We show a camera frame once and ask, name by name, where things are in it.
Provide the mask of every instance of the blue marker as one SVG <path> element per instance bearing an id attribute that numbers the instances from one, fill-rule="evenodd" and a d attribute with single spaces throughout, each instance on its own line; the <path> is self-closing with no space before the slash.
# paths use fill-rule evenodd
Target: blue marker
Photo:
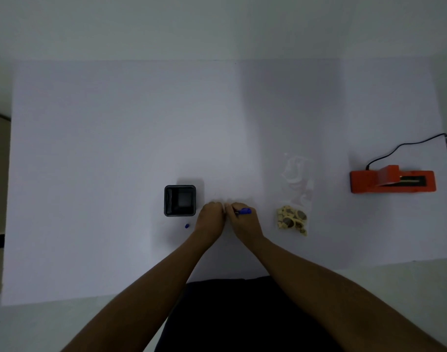
<path id="1" fill-rule="evenodd" d="M 235 214 L 237 215 L 247 215 L 251 213 L 251 209 L 249 207 L 244 207 L 241 210 L 235 210 Z"/>

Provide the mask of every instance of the black shirt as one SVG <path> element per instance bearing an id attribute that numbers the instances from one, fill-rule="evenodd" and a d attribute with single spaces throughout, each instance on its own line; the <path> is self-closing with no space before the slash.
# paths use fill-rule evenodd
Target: black shirt
<path id="1" fill-rule="evenodd" d="M 187 284 L 155 351 L 243 349 L 342 351 L 269 276 Z"/>

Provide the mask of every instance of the person's right arm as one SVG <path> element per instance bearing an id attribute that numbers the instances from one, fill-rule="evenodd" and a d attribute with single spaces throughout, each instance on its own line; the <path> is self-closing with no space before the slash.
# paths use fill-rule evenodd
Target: person's right arm
<path id="1" fill-rule="evenodd" d="M 225 204 L 233 231 L 287 296 L 316 319 L 346 351 L 447 351 L 379 298 L 322 266 L 291 254 L 264 237 L 256 210 Z"/>

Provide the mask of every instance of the red machine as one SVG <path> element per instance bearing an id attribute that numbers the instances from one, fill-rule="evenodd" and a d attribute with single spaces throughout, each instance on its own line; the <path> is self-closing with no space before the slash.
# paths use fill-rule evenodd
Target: red machine
<path id="1" fill-rule="evenodd" d="M 398 165 L 389 165 L 350 172 L 350 190 L 354 194 L 431 192 L 436 191 L 436 185 L 431 170 L 402 172 Z"/>

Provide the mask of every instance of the forearm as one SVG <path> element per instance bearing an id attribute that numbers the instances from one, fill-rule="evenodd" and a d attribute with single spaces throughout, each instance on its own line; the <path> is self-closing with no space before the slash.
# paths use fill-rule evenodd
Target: forearm
<path id="1" fill-rule="evenodd" d="M 107 304 L 64 351 L 143 351 L 206 249 L 192 234 Z"/>
<path id="2" fill-rule="evenodd" d="M 346 351 L 447 350 L 358 284 L 266 238 L 248 245 L 287 296 Z"/>

